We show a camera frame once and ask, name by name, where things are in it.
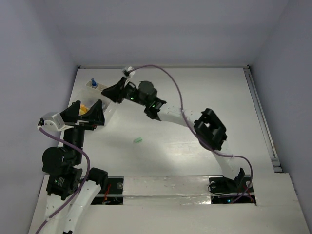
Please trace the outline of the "green marker cap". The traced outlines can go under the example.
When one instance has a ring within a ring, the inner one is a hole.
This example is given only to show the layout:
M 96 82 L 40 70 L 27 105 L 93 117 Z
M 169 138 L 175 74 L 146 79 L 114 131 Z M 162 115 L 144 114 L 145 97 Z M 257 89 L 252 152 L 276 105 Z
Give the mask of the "green marker cap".
M 143 139 L 141 137 L 134 139 L 134 143 L 140 143 L 142 141 L 143 141 Z

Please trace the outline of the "clear spray bottle blue cap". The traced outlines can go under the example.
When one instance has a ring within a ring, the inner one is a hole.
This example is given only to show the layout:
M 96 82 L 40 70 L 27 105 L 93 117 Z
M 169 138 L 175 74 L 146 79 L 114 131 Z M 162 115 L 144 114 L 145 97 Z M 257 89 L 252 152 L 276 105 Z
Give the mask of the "clear spray bottle blue cap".
M 96 83 L 96 81 L 92 78 L 91 79 L 91 86 L 93 87 L 93 88 L 96 88 L 97 87 L 97 83 Z

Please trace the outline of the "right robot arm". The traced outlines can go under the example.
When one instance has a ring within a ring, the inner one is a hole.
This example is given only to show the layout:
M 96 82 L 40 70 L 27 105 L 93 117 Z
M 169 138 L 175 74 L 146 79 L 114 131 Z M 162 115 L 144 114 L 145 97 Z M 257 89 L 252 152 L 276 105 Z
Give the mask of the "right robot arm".
M 200 145 L 215 156 L 222 170 L 221 185 L 229 191 L 236 191 L 242 186 L 245 172 L 233 165 L 233 155 L 222 151 L 226 149 L 226 127 L 212 109 L 207 108 L 201 113 L 186 111 L 158 98 L 151 82 L 142 81 L 135 86 L 125 77 L 101 91 L 101 94 L 115 103 L 126 99 L 144 106 L 144 113 L 150 119 L 188 127 Z

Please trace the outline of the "orange marker cap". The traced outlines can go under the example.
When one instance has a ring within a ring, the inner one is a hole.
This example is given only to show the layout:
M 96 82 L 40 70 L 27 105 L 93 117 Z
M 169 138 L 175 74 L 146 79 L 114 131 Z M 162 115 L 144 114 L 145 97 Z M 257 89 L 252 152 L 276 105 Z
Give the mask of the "orange marker cap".
M 79 115 L 84 115 L 86 114 L 87 110 L 85 108 L 84 105 L 80 105 L 80 109 L 79 109 Z

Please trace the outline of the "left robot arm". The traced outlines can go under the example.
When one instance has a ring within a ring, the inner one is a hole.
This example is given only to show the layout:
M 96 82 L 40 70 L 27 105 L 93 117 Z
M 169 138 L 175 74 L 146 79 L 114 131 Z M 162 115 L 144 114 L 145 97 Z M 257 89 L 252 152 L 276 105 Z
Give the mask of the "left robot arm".
M 108 187 L 108 173 L 90 166 L 83 151 L 85 131 L 105 123 L 99 99 L 83 114 L 79 100 L 60 113 L 48 113 L 38 130 L 62 143 L 49 147 L 42 155 L 42 170 L 48 174 L 47 200 L 43 223 L 38 234 L 74 234 L 98 193 Z

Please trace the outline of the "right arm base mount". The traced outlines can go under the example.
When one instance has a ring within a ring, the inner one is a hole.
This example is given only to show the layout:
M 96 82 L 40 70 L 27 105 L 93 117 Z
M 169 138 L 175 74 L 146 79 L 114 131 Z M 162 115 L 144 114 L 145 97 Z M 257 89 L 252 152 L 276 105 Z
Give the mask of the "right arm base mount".
M 210 177 L 207 190 L 212 204 L 256 204 L 254 189 L 250 177 L 245 176 L 240 185 L 226 183 L 226 178 Z

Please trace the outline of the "yellow marker cap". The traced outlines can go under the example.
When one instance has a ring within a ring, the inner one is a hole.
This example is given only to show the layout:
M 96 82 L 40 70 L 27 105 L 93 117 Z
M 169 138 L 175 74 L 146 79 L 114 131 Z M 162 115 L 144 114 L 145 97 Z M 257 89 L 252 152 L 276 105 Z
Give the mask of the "yellow marker cap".
M 80 115 L 84 115 L 84 114 L 86 114 L 87 112 L 89 111 L 89 109 L 88 108 L 85 108 L 85 107 L 80 107 L 80 110 L 79 110 L 79 114 Z

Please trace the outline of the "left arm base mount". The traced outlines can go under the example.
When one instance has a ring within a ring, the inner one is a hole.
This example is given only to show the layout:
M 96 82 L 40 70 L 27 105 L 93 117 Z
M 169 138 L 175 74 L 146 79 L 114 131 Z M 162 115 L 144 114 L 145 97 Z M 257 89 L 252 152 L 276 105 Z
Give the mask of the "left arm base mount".
M 122 205 L 124 177 L 109 177 L 105 190 L 101 190 L 91 202 L 92 205 Z

